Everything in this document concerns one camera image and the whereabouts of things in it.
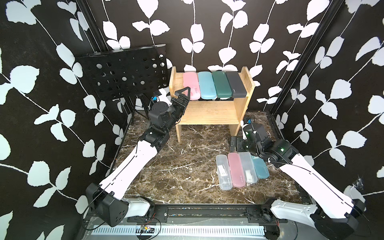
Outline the pink pencil case top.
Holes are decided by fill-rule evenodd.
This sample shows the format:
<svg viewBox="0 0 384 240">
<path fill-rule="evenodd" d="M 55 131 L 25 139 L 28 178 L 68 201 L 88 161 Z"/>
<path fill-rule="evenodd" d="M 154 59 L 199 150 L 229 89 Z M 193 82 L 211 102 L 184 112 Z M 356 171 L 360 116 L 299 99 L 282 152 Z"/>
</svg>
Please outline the pink pencil case top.
<svg viewBox="0 0 384 240">
<path fill-rule="evenodd" d="M 195 72 L 186 72 L 183 73 L 183 86 L 184 88 L 191 88 L 191 101 L 197 101 L 201 98 L 200 85 L 198 80 L 198 75 Z"/>
</svg>

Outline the pink pencil case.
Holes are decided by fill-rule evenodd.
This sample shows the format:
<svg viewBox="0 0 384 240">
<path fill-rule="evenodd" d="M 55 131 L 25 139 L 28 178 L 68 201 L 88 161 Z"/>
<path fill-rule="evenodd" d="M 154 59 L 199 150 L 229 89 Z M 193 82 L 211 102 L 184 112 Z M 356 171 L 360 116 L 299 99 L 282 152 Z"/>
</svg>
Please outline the pink pencil case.
<svg viewBox="0 0 384 240">
<path fill-rule="evenodd" d="M 228 162 L 233 187 L 243 188 L 246 185 L 246 181 L 240 155 L 238 153 L 229 153 Z"/>
<path fill-rule="evenodd" d="M 198 80 L 198 75 L 195 72 L 186 72 L 183 73 L 183 86 L 184 88 L 191 88 L 191 101 L 197 101 L 201 98 L 200 85 Z"/>
</svg>

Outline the light blue pencil case top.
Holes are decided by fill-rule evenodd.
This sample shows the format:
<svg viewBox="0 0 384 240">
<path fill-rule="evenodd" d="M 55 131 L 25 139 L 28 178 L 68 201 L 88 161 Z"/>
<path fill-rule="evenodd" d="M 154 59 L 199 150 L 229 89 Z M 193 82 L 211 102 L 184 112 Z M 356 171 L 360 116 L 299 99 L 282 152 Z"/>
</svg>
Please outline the light blue pencil case top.
<svg viewBox="0 0 384 240">
<path fill-rule="evenodd" d="M 198 80 L 203 100 L 214 100 L 217 97 L 217 92 L 211 72 L 199 72 Z"/>
</svg>

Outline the frosted clear pencil case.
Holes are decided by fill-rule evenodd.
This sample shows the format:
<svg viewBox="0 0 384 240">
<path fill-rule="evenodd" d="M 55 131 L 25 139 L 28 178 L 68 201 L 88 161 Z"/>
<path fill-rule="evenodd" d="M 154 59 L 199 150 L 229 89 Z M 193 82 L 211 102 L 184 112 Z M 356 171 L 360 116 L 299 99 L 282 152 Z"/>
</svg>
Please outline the frosted clear pencil case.
<svg viewBox="0 0 384 240">
<path fill-rule="evenodd" d="M 258 177 L 255 171 L 255 167 L 252 161 L 252 155 L 249 152 L 241 152 L 239 153 L 244 175 L 245 181 L 247 184 L 255 184 L 258 182 Z"/>
</svg>

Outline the teal pencil case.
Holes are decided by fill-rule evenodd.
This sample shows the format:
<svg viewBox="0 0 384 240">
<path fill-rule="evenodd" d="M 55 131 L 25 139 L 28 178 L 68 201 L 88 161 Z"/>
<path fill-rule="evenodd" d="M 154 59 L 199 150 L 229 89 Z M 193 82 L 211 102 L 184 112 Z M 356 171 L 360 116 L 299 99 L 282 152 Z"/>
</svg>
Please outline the teal pencil case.
<svg viewBox="0 0 384 240">
<path fill-rule="evenodd" d="M 263 159 L 252 156 L 252 162 L 259 179 L 267 179 L 270 176 L 268 167 Z"/>
</svg>

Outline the dark green pencil case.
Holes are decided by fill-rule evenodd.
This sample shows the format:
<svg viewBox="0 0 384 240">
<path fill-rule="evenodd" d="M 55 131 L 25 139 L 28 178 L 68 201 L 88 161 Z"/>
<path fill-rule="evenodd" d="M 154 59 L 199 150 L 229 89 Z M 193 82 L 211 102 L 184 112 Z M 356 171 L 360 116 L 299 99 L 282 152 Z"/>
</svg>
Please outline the dark green pencil case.
<svg viewBox="0 0 384 240">
<path fill-rule="evenodd" d="M 212 72 L 212 77 L 215 84 L 217 97 L 230 98 L 232 96 L 232 89 L 225 72 L 222 72 L 222 71 Z"/>
</svg>

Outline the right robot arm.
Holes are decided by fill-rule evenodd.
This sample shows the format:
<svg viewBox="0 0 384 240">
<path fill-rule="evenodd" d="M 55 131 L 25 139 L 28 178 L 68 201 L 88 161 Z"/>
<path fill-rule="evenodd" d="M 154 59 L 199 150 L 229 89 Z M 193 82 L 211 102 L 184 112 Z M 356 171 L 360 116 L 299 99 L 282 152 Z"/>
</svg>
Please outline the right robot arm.
<svg viewBox="0 0 384 240">
<path fill-rule="evenodd" d="M 288 141 L 269 137 L 231 137 L 231 151 L 245 150 L 289 175 L 310 197 L 313 204 L 295 204 L 268 199 L 262 213 L 276 220 L 291 220 L 316 229 L 329 240 L 344 240 L 356 232 L 365 203 L 340 192 L 322 177 Z"/>
</svg>

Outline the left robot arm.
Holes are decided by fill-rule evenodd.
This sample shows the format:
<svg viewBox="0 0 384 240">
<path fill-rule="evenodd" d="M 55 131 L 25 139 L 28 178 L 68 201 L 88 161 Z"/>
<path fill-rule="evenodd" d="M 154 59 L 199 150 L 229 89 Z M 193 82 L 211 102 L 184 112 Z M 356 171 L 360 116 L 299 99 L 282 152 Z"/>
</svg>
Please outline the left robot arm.
<svg viewBox="0 0 384 240">
<path fill-rule="evenodd" d="M 190 102 L 189 87 L 177 90 L 170 100 L 153 104 L 148 116 L 149 128 L 139 137 L 129 156 L 99 184 L 86 189 L 87 210 L 91 210 L 105 224 L 117 226 L 130 217 L 150 217 L 152 204 L 144 198 L 124 196 L 129 186 L 170 138 L 171 129 L 181 120 Z"/>
</svg>

